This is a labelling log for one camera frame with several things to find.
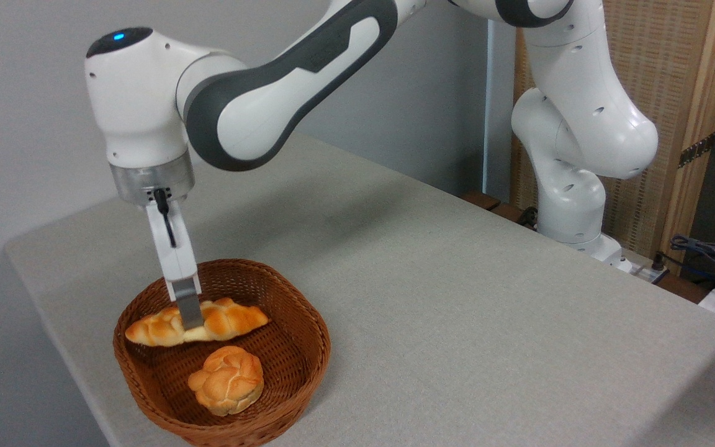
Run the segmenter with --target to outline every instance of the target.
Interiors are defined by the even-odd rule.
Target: basket rim
[[[318,388],[318,385],[321,384],[321,381],[324,377],[324,373],[326,373],[327,364],[329,363],[329,331],[327,330],[323,318],[313,307],[313,305],[308,302],[304,295],[300,291],[298,291],[298,289],[293,286],[292,283],[289,282],[289,280],[284,278],[272,267],[264,263],[259,263],[258,261],[242,260],[241,258],[222,258],[222,260],[204,261],[203,263],[199,263],[199,266],[205,266],[210,264],[238,265],[251,269],[260,269],[260,271],[269,274],[272,279],[278,281],[281,286],[283,286],[283,288],[286,289],[287,292],[289,292],[289,296],[293,297],[296,302],[301,304],[304,309],[304,312],[306,312],[308,316],[310,316],[312,320],[314,320],[318,337],[320,338],[320,346],[323,347],[323,349],[321,350],[320,362],[318,362],[318,364],[312,367],[312,370],[310,370],[309,377],[307,377],[303,385],[301,385],[301,387],[298,388],[295,393],[292,394],[292,396],[290,396],[288,399],[286,399],[286,401],[282,402],[281,404],[275,405],[275,407],[272,407],[268,411],[264,412],[262,414],[264,416],[263,418],[259,418],[256,420],[241,420],[238,422],[239,427],[241,429],[260,430],[263,427],[275,424],[278,419],[280,419],[280,416],[289,413],[289,411],[292,409],[301,407],[301,405],[306,405],[307,401],[310,400],[310,397],[312,396],[313,392],[316,390],[316,388]],[[161,284],[164,284],[164,278],[157,279],[155,282],[152,282],[150,285],[148,285],[148,287],[146,287],[145,289],[148,289],[151,286],[161,286]],[[132,305],[133,302],[129,303],[128,306],[123,309],[122,314],[125,314],[125,312],[128,311]],[[118,333],[122,333],[125,329],[123,326],[125,326],[125,321],[119,318],[119,321],[117,322],[114,330],[113,345],[115,348],[115,357],[117,362],[120,364],[120,367],[127,369],[130,377],[136,379],[136,390],[133,387],[128,387],[128,390],[131,392],[131,394],[133,394],[133,398],[136,401],[136,404],[139,406],[142,412],[145,413],[146,416],[148,416],[149,419],[152,419],[154,423],[156,423],[156,420],[154,420],[154,418],[159,419],[164,424],[172,425],[173,427],[178,427],[179,429],[184,429],[188,432],[211,432],[215,430],[227,430],[232,427],[233,424],[197,425],[191,424],[189,422],[182,422],[176,418],[173,418],[167,413],[164,413],[164,411],[159,410],[155,407],[155,405],[151,405],[150,400],[147,399],[147,396],[145,396],[144,393],[145,384],[142,380],[142,377],[136,373],[136,370],[133,367],[133,362],[130,357],[125,355],[125,352],[127,351],[127,341],[125,340],[125,337],[117,336]]]

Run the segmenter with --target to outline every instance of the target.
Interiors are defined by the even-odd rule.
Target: wicker basket
[[[143,413],[192,445],[261,445],[296,422],[321,383],[330,358],[322,317],[305,297],[269,266],[246,260],[199,265],[203,300],[231,297],[258,305],[271,319],[261,328],[226,342],[149,348],[125,339],[131,323],[169,306],[164,279],[148,286],[123,311],[114,330],[114,353],[125,382]],[[242,413],[219,417],[195,399],[187,378],[213,351],[236,345],[261,360],[264,391]]]

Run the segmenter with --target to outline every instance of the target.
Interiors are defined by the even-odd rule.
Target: bread roll
[[[189,388],[198,403],[216,416],[241,413],[261,396],[264,371],[261,360],[236,346],[214,351],[204,367],[189,376]]]
[[[204,325],[184,331],[181,312],[173,306],[137,320],[125,331],[131,342],[146,346],[176,346],[188,341],[225,341],[269,322],[256,306],[238,305],[230,298],[200,303]]]

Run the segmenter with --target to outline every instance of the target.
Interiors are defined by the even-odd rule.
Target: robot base
[[[592,256],[602,263],[616,267],[625,273],[630,273],[633,265],[625,260],[622,247],[616,240],[601,233],[598,237],[584,243],[566,243],[565,245]]]

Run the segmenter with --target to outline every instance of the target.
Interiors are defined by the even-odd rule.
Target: woven screen
[[[612,62],[625,90],[655,122],[659,150],[640,176],[602,178],[606,187],[603,231],[630,250],[652,256],[658,249],[684,148],[712,0],[605,0]],[[534,87],[518,34],[515,97]],[[511,203],[536,206],[537,187],[520,142],[513,142]]]

